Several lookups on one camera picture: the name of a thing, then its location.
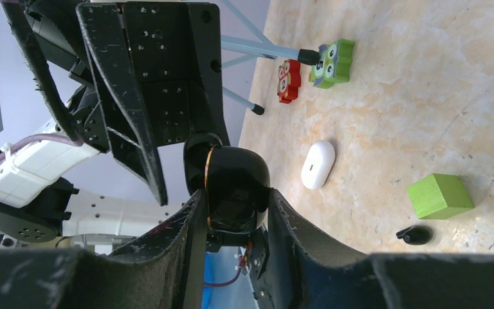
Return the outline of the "black earbud charging case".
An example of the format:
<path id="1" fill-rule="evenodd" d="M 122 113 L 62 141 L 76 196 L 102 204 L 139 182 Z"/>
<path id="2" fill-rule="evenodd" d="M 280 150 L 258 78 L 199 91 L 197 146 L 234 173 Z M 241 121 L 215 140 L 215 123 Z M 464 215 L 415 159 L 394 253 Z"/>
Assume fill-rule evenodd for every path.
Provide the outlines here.
<path id="1" fill-rule="evenodd" d="M 210 230 L 250 234 L 268 212 L 270 172 L 257 153 L 224 145 L 213 133 L 196 133 L 183 148 L 190 194 L 205 192 Z"/>

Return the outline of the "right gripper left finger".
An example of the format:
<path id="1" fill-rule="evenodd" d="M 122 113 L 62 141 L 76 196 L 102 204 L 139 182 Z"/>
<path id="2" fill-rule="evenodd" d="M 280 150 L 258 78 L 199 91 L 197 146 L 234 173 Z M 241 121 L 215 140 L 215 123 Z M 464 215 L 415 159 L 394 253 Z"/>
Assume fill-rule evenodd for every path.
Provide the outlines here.
<path id="1" fill-rule="evenodd" d="M 144 235 L 118 247 L 113 308 L 200 308 L 207 227 L 203 191 Z"/>

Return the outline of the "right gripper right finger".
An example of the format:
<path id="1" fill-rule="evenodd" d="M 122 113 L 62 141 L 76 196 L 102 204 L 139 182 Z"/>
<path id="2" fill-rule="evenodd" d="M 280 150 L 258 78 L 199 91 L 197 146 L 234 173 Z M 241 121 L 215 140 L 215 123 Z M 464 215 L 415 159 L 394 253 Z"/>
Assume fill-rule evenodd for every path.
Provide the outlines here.
<path id="1" fill-rule="evenodd" d="M 268 200 L 269 279 L 275 308 L 369 308 L 364 270 L 348 270 L 366 258 L 301 216 L 276 189 Z"/>

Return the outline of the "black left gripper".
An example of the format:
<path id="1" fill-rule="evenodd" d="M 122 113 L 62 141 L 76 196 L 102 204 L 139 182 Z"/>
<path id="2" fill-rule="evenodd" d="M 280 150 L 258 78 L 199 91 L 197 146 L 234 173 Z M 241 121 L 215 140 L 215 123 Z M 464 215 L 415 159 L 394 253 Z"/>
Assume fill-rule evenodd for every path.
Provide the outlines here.
<path id="1" fill-rule="evenodd" d="M 219 7 L 124 3 L 129 49 L 116 3 L 83 3 L 76 13 L 112 155 L 165 206 L 159 147 L 185 142 L 195 133 L 215 134 L 230 145 Z"/>

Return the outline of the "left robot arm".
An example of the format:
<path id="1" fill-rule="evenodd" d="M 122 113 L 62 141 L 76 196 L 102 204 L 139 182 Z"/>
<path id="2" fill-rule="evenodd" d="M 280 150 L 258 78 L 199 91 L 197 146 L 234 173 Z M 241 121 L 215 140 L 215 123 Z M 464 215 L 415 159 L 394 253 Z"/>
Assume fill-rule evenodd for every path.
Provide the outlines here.
<path id="1" fill-rule="evenodd" d="M 137 236 L 154 210 L 80 192 L 74 166 L 110 153 L 169 202 L 159 150 L 227 144 L 219 7 L 196 2 L 1 1 L 53 119 L 0 150 L 0 230 L 22 242 Z"/>

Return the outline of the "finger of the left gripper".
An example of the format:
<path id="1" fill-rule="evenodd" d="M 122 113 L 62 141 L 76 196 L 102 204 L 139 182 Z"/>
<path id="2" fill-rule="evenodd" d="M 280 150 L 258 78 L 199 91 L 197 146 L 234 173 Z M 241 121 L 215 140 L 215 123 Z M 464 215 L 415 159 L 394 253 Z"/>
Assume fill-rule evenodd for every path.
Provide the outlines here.
<path id="1" fill-rule="evenodd" d="M 75 125 L 69 111 L 59 96 L 58 89 L 51 76 L 48 63 L 41 50 L 38 40 L 33 34 L 31 26 L 24 16 L 23 9 L 18 1 L 0 2 L 6 20 L 10 26 L 26 63 L 33 73 L 34 81 L 40 91 L 46 107 L 51 113 L 62 132 L 72 142 L 81 141 L 81 134 Z"/>

